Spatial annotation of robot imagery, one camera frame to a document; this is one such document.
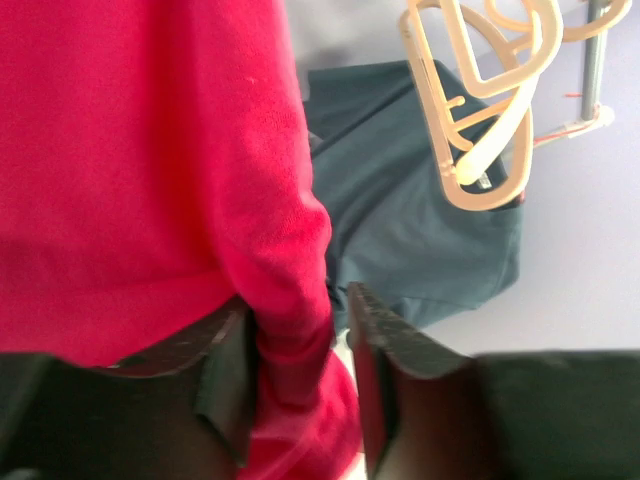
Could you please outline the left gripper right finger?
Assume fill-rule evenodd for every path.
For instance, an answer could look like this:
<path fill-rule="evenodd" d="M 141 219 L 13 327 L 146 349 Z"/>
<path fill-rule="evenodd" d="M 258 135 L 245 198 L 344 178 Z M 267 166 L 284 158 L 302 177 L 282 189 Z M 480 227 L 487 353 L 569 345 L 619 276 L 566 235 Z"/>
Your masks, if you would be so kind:
<path fill-rule="evenodd" d="M 371 479 L 635 479 L 639 355 L 461 355 L 348 288 Z"/>

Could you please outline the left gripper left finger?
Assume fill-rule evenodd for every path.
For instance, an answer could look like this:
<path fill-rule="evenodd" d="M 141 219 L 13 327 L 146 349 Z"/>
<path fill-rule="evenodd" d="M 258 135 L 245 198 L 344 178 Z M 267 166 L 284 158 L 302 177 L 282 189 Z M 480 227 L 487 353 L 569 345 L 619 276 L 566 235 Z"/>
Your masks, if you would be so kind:
<path fill-rule="evenodd" d="M 253 315 L 239 298 L 109 368 L 1 357 L 5 479 L 232 479 L 255 410 Z"/>

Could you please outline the red t shirt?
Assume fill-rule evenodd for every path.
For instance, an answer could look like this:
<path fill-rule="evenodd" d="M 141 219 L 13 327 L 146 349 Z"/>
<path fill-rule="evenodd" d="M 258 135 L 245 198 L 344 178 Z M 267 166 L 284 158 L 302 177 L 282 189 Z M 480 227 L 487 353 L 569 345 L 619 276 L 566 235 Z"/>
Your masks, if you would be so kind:
<path fill-rule="evenodd" d="M 110 366 L 240 297 L 241 477 L 339 479 L 361 434 L 330 234 L 282 2 L 2 3 L 3 351 Z"/>

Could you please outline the beige looped wooden hanger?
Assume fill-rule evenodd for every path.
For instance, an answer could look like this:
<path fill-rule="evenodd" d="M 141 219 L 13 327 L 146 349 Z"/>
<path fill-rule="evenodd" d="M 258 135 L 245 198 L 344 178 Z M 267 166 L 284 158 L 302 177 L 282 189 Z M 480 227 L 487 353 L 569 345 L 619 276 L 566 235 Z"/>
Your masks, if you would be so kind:
<path fill-rule="evenodd" d="M 421 8 L 438 6 L 437 1 L 422 1 L 405 10 L 399 19 L 399 29 L 434 150 L 436 172 L 439 174 L 445 197 L 452 205 L 468 211 L 491 210 L 516 198 L 523 192 L 529 179 L 533 151 L 531 108 L 529 106 L 524 119 L 509 140 L 514 142 L 514 150 L 512 169 L 507 179 L 483 193 L 474 194 L 466 191 L 465 188 L 479 180 L 501 153 L 489 164 L 482 175 L 469 185 L 462 185 L 457 181 L 456 164 L 491 129 L 510 105 L 516 91 L 510 90 L 511 94 L 508 98 L 494 105 L 459 120 L 453 119 L 452 109 L 463 106 L 465 99 L 460 95 L 448 98 L 444 93 L 419 17 Z"/>

